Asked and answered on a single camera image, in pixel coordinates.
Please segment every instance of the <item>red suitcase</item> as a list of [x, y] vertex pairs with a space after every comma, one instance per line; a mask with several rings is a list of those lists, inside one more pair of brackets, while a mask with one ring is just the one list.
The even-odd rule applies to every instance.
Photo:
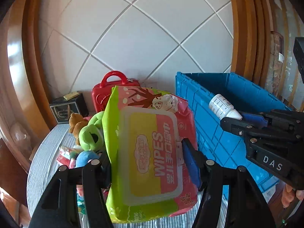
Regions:
[[[118, 76], [121, 80], [107, 82], [107, 79], [110, 76]], [[105, 110], [105, 107], [112, 93], [112, 87], [114, 86], [140, 87], [140, 84], [138, 80], [127, 79], [127, 77], [122, 72], [111, 71], [107, 73], [102, 79], [101, 83], [95, 85], [92, 90], [92, 99], [96, 112]]]

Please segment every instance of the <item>plush toy mouth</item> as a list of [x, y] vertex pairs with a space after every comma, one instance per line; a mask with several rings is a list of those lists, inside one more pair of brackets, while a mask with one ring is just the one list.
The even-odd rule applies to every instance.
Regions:
[[97, 134], [92, 134], [92, 133], [90, 133], [90, 134], [91, 134], [94, 142], [97, 143], [98, 142], [98, 135]]

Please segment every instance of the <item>wet wipes package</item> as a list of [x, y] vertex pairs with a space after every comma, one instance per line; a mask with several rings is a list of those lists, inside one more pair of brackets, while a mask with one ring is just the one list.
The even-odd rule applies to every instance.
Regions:
[[187, 212], [197, 189], [184, 164], [181, 140], [194, 146], [186, 100], [142, 87], [112, 90], [102, 119], [112, 166], [107, 208], [113, 222], [140, 222]]

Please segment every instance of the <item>metal rivet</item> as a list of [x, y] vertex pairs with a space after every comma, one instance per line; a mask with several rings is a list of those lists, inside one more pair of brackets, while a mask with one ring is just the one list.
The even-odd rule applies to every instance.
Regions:
[[65, 171], [67, 169], [67, 166], [66, 165], [61, 165], [58, 170], [59, 171]]
[[93, 159], [91, 162], [91, 165], [98, 165], [100, 163], [99, 159]]
[[206, 164], [208, 164], [208, 165], [214, 165], [214, 161], [211, 160], [211, 159], [208, 159], [208, 160], [206, 161]]
[[246, 167], [245, 167], [245, 166], [240, 165], [240, 166], [238, 167], [238, 169], [239, 169], [239, 171], [241, 171], [241, 172], [246, 172]]
[[251, 138], [251, 139], [250, 139], [250, 142], [251, 142], [251, 143], [256, 143], [256, 142], [257, 142], [257, 139]]

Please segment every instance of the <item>brown plush toy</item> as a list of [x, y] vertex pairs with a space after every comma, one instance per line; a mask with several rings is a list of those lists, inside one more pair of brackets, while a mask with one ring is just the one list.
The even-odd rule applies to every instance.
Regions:
[[76, 139], [76, 144], [80, 145], [79, 143], [79, 132], [80, 130], [88, 125], [88, 121], [83, 119], [82, 115], [78, 113], [72, 113], [69, 119], [69, 133], [73, 134]]

